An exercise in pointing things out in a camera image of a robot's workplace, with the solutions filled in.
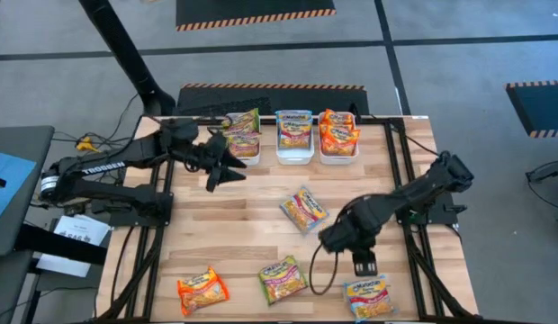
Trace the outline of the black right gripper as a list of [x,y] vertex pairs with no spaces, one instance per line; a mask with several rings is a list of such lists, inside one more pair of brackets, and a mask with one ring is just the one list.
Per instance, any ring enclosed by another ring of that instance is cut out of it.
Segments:
[[328,253],[352,253],[375,246],[379,219],[367,202],[358,202],[346,209],[338,220],[319,233],[319,241]]

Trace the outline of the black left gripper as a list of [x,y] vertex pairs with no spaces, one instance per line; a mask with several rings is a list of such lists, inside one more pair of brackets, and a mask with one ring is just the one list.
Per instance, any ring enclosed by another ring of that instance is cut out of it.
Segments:
[[247,165],[227,149],[227,138],[220,132],[213,133],[207,142],[183,145],[184,168],[191,173],[204,170],[209,173],[206,190],[212,193],[218,185],[245,180],[246,177],[229,168],[246,168]]

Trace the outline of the blue Maruchan ramen pack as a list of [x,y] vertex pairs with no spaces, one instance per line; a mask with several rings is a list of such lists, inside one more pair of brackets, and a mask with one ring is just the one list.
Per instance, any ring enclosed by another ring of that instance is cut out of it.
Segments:
[[384,274],[343,284],[344,299],[355,322],[372,320],[395,311]]
[[329,212],[305,186],[281,203],[279,208],[302,234],[307,234],[329,216]]
[[276,113],[278,122],[312,122],[312,111],[307,110],[281,110]]
[[311,145],[311,120],[281,120],[278,128],[280,149],[307,149]]

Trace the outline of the white plastic bin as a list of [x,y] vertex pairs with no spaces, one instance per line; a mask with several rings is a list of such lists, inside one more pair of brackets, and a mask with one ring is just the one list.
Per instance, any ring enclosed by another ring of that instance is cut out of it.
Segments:
[[[320,125],[322,124],[322,123],[320,122],[320,119],[323,117],[323,114],[324,114],[324,112],[322,112],[322,113],[319,115],[319,130],[320,130]],[[356,127],[356,122],[355,122],[355,120],[354,120],[354,125],[353,125],[353,127],[354,127],[355,129],[358,129],[358,128]],[[356,160],[356,158],[358,157],[358,155],[359,155],[359,145],[358,145],[358,142],[357,142],[357,145],[356,145],[356,147],[355,147],[355,154],[352,155],[352,156],[350,156],[350,157],[344,157],[344,156],[327,156],[327,155],[324,155],[324,154],[321,152],[320,135],[319,135],[319,154],[320,154],[320,161],[321,161],[322,164],[325,164],[325,165],[349,165],[349,164],[353,163],[353,162]]]
[[247,166],[255,166],[260,162],[260,157],[261,157],[261,132],[260,132],[260,136],[259,136],[259,154],[255,157],[240,157],[239,159],[241,161],[243,161]]
[[279,122],[276,121],[276,155],[278,161],[282,165],[307,165],[311,162],[314,155],[313,141],[313,120],[310,135],[310,146],[308,148],[279,148],[278,146],[278,128]]

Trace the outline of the black striped-edge floor mat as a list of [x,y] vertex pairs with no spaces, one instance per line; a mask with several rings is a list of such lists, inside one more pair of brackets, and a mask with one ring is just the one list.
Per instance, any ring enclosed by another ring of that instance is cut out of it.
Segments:
[[176,112],[183,116],[222,116],[257,108],[262,115],[281,110],[326,109],[367,115],[362,85],[189,83],[179,90]]
[[505,91],[530,138],[558,138],[558,80],[507,83]]
[[178,32],[330,16],[333,0],[176,0]]

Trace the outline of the white paper sheets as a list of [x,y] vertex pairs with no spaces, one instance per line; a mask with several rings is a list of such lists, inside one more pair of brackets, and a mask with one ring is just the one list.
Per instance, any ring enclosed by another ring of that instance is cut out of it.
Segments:
[[[110,228],[108,224],[99,220],[83,214],[77,214],[73,217],[61,216],[54,232],[69,239],[100,246]],[[47,254],[42,254],[37,264],[37,267],[41,270],[82,278],[86,277],[90,266],[90,264],[85,262]]]

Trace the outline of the black desk beam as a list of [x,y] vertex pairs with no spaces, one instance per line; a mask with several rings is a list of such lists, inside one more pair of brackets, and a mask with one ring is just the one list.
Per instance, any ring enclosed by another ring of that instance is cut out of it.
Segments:
[[104,264],[107,254],[105,247],[67,238],[28,224],[21,226],[13,249],[30,250],[99,266]]

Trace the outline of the grey side desk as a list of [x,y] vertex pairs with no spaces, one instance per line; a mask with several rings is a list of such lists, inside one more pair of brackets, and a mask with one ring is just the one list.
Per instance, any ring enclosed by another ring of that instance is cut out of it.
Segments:
[[54,128],[51,126],[0,128],[0,152],[35,161],[35,168],[0,216],[0,256],[14,250],[14,243],[50,149]]

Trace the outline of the blue sheet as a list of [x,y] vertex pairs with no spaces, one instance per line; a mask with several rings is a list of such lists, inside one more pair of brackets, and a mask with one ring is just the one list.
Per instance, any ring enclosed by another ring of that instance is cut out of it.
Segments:
[[0,152],[0,216],[35,168],[36,162]]

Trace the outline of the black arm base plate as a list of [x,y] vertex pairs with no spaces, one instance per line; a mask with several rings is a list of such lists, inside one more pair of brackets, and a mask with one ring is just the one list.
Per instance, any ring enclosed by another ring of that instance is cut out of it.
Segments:
[[397,210],[396,218],[399,224],[407,222],[412,225],[454,225],[458,223],[458,214],[466,210],[466,205],[454,203],[450,193],[442,193],[434,201],[424,205],[421,211],[416,211],[413,207]]
[[110,214],[112,227],[163,227],[170,223],[174,196],[156,193],[152,202],[120,202],[114,200],[91,201],[93,214]]

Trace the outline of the black aluminium table frame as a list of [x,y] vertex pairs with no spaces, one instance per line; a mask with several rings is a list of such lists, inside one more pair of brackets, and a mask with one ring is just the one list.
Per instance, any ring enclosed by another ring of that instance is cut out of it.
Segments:
[[[318,251],[316,234],[301,234],[279,206],[306,186],[336,216],[359,195],[387,193],[423,174],[435,149],[426,118],[365,116],[359,128],[355,162],[328,166],[314,157],[305,166],[285,166],[275,154],[275,121],[265,119],[260,162],[246,170],[245,180],[212,193],[204,173],[190,173],[179,162],[157,172],[130,169],[127,185],[154,180],[173,194],[174,207],[162,230],[112,232],[96,324],[351,320],[342,291],[343,283],[356,278],[351,256]],[[296,258],[314,285],[268,305],[258,271],[287,256]],[[208,266],[222,277],[230,298],[184,316],[176,283]]]

